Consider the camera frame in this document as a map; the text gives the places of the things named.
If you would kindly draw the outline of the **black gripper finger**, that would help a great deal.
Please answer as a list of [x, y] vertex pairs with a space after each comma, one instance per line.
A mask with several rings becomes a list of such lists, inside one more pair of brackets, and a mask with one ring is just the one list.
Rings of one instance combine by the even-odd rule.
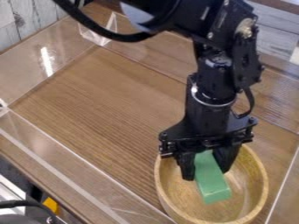
[[181, 169], [181, 178], [187, 181], [193, 181], [195, 176], [195, 153], [193, 152], [184, 152], [177, 157], [177, 165]]
[[212, 151], [212, 156], [217, 162], [219, 168], [223, 173], [229, 171], [229, 168], [239, 154], [239, 148], [239, 145], [224, 146], [219, 147], [216, 150]]

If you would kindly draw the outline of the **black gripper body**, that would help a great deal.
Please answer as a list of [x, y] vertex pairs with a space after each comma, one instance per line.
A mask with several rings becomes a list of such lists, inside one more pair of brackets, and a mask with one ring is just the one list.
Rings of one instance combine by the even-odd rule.
[[184, 152], [201, 153], [224, 146], [241, 146], [252, 141], [257, 119], [236, 114], [231, 106], [236, 98], [223, 104], [208, 103], [195, 76], [187, 78], [184, 115], [181, 120], [159, 134], [159, 153], [163, 158]]

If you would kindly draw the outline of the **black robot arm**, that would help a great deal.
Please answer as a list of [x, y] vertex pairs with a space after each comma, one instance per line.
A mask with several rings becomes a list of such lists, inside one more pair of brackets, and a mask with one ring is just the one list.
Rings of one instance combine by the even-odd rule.
[[172, 157], [181, 178], [195, 179], [195, 155], [211, 151], [229, 170], [257, 119], [232, 110], [237, 94], [255, 106], [249, 87], [264, 67], [257, 56], [257, 16], [244, 0], [120, 0], [143, 32], [176, 32], [192, 41], [197, 71], [187, 76], [183, 119], [160, 133], [160, 156]]

